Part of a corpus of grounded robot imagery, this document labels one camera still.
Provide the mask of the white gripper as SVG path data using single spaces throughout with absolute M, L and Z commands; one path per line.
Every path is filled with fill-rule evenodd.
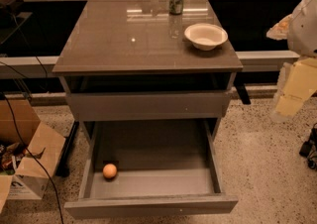
M 271 27 L 266 36 L 287 40 L 291 51 L 305 57 L 279 72 L 270 118 L 285 122 L 293 118 L 317 91 L 317 0 L 302 0 L 289 14 Z

